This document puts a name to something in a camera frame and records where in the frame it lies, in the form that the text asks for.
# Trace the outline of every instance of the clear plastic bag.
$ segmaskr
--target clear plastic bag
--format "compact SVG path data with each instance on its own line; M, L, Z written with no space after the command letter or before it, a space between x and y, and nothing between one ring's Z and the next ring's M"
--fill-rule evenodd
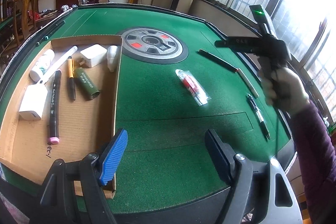
M183 85L190 91L191 95L194 97L196 103L199 106L205 105L208 103L208 100L211 97L205 92L203 87L198 83L195 77L190 73L190 71L186 70L175 70L176 75L180 78Z

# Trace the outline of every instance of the wooden chair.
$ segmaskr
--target wooden chair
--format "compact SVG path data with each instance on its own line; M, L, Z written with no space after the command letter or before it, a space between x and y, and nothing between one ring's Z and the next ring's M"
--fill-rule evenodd
M35 1L31 0L31 11L33 14L33 28L29 29L28 26L28 10L29 10L29 1L22 0L22 14L21 14L21 27L18 28L17 16L16 16L16 3L20 0L13 0L14 3L14 14L13 14L13 33L14 39L6 45L6 47L0 52L0 59L3 63L7 64L11 59L12 55L19 49L23 42L29 37L30 33L36 29L35 22Z

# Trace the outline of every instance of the pink marker cap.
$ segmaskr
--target pink marker cap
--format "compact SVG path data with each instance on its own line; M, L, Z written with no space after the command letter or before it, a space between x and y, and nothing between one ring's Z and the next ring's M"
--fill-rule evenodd
M49 139L49 143L51 143L51 144L59 144L59 138L57 138L57 137L51 137Z

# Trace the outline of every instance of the hand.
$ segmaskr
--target hand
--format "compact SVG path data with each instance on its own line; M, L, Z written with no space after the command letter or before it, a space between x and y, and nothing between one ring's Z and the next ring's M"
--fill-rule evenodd
M266 104L274 105L274 100L277 95L273 89L273 84L269 79L266 79L263 73L260 73L261 86L263 88ZM303 87L299 76L288 68L281 68L271 73L272 79L281 83L286 83L289 86L289 98L279 100L279 108L282 111L288 112L291 116L302 111L309 105L309 96Z

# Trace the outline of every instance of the white stick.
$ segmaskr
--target white stick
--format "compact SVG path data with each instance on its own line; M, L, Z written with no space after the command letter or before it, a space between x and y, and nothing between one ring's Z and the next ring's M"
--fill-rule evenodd
M252 86L251 82L248 80L248 78L246 77L246 75L242 72L241 69L238 69L238 73L241 76L241 78L244 80L245 84L249 87L249 89L251 90L251 92L253 93L255 98L259 97L259 94L257 93L257 91L254 89L254 87Z
M47 72L41 77L38 81L40 84L45 84L50 77L61 67L61 65L68 59L69 56L72 56L78 50L77 46L73 46L65 54L63 54L53 65L47 70Z

